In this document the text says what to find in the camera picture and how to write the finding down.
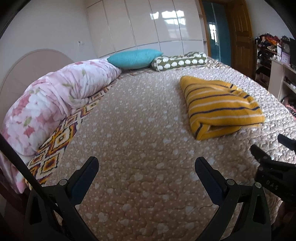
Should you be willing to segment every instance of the turquoise pillow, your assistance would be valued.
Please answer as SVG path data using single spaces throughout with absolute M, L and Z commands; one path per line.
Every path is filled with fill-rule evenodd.
M 141 69 L 150 66 L 151 62 L 161 55 L 163 53 L 158 50 L 140 49 L 116 53 L 107 60 L 121 69 Z

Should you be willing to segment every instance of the beige bedspread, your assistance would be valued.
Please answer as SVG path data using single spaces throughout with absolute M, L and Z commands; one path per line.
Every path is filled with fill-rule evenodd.
M 183 75 L 241 87 L 258 101 L 266 122 L 196 141 L 179 85 Z M 96 156 L 99 172 L 78 208 L 100 240 L 195 240 L 217 209 L 195 174 L 195 159 L 203 156 L 225 178 L 251 185 L 258 164 L 250 146 L 256 143 L 276 160 L 295 163 L 293 152 L 276 140 L 280 133 L 296 138 L 295 126 L 274 96 L 232 68 L 127 76 L 87 116 L 46 184 L 70 177 Z M 274 220 L 280 200 L 269 192 L 266 197 Z

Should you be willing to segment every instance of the folded comforter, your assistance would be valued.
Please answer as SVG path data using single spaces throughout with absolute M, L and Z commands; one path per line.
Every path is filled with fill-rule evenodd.
M 8 110 L 2 135 L 27 164 L 66 116 L 86 105 L 89 96 L 120 73 L 106 59 L 94 59 L 46 74 L 29 85 Z M 13 189 L 22 193 L 26 188 L 24 179 L 2 153 L 0 167 Z

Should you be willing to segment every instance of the white cabinet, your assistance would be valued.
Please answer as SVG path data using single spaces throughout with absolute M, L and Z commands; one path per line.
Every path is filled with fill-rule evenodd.
M 183 46 L 182 41 L 169 41 L 160 43 L 160 50 L 166 56 L 182 55 Z
M 126 52 L 126 51 L 133 51 L 133 50 L 137 50 L 137 47 L 132 47 L 132 48 L 124 49 L 124 50 L 121 50 L 121 51 L 117 51 L 116 53 L 121 53 L 121 52 Z
M 115 50 L 135 47 L 124 0 L 103 0 L 103 3 Z
M 89 6 L 95 4 L 95 3 L 99 2 L 99 1 L 102 1 L 102 0 L 84 0 L 84 3 L 85 3 L 86 7 L 89 7 Z
M 98 57 L 115 52 L 107 23 L 103 2 L 100 1 L 87 9 L 91 41 Z
M 206 55 L 209 55 L 209 53 L 207 51 L 207 42 L 204 42 L 204 52 Z
M 138 49 L 155 49 L 160 51 L 160 45 L 159 43 L 154 43 L 154 44 L 145 44 L 137 47 Z
M 183 40 L 184 54 L 191 51 L 204 52 L 204 44 L 202 40 Z
M 157 43 L 157 31 L 149 0 L 126 0 L 136 44 Z
M 200 7 L 200 2 L 199 0 L 194 0 L 195 1 L 195 6 L 197 8 L 198 14 L 202 14 L 202 9 Z
M 207 34 L 206 34 L 206 31 L 205 31 L 205 24 L 204 24 L 204 17 L 201 17 L 200 16 L 200 25 L 201 25 L 201 28 L 202 28 L 202 39 L 203 41 L 207 41 Z
M 173 0 L 182 40 L 202 40 L 202 28 L 195 0 Z
M 173 1 L 149 0 L 149 2 L 159 41 L 181 40 L 179 22 Z

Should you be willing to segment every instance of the wooden door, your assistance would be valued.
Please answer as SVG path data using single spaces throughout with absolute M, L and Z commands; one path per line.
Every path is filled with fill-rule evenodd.
M 231 39 L 231 65 L 251 77 L 254 64 L 252 25 L 245 0 L 233 0 L 226 6 Z

